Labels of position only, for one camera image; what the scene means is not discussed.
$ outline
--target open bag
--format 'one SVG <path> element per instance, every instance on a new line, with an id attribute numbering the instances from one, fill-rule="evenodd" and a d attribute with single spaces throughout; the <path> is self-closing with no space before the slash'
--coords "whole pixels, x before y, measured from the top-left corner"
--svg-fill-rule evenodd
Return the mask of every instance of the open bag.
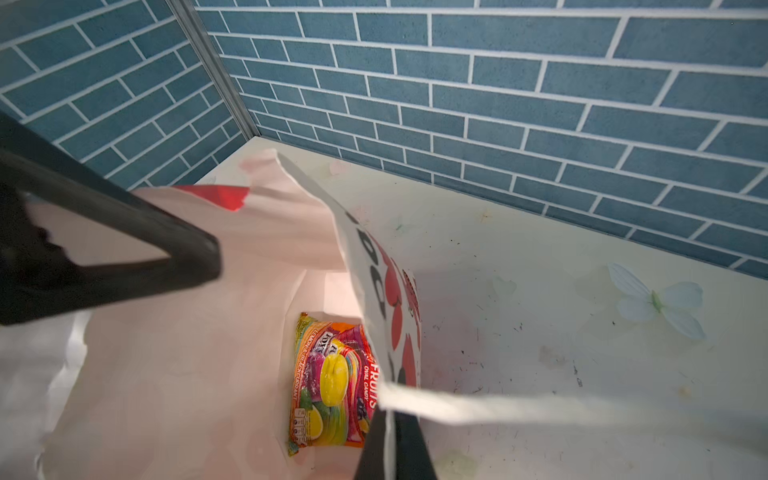
<path id="1" fill-rule="evenodd" d="M 213 234 L 223 272 L 93 310 L 87 357 L 39 462 L 45 478 L 352 478 L 361 449 L 286 452 L 301 312 L 362 321 L 382 379 L 419 385 L 413 278 L 275 150 L 242 168 L 250 189 L 135 192 Z M 59 207 L 29 215 L 80 265 L 163 256 Z M 393 460 L 395 436 L 384 436 Z"/>

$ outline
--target candy packet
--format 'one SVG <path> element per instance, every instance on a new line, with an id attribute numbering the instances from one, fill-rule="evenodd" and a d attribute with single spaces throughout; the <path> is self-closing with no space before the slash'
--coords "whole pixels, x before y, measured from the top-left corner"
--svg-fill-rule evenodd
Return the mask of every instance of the candy packet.
<path id="1" fill-rule="evenodd" d="M 311 445 L 362 447 L 376 409 L 379 366 L 362 325 L 319 322 L 296 327 L 296 369 L 288 454 Z"/>

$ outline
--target candy bag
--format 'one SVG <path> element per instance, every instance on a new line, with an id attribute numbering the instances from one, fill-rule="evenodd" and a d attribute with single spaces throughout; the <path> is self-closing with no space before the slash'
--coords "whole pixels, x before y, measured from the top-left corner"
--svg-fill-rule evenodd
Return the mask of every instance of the candy bag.
<path id="1" fill-rule="evenodd" d="M 379 366 L 361 325 L 318 322 L 296 328 L 288 454 L 311 445 L 362 447 L 376 408 Z"/>

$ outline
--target lemon slice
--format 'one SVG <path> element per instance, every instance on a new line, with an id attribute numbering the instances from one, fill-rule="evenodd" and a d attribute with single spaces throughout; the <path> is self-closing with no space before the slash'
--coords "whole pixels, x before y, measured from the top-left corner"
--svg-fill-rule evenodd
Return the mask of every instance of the lemon slice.
<path id="1" fill-rule="evenodd" d="M 317 407 L 312 406 L 312 409 L 307 416 L 307 422 L 309 425 L 307 426 L 306 432 L 309 434 L 310 439 L 316 440 L 317 437 L 323 433 L 323 417 L 320 416 L 320 412 L 317 410 Z"/>

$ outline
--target blue brick wall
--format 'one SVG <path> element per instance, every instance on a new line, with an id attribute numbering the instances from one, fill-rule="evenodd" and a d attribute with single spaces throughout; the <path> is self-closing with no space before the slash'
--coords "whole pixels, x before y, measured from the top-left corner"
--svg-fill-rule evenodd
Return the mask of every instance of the blue brick wall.
<path id="1" fill-rule="evenodd" d="M 267 137 L 768 278 L 767 0 L 197 4 Z"/>
<path id="2" fill-rule="evenodd" d="M 192 184 L 243 144 L 164 0 L 0 6 L 0 110 L 126 189 Z"/>

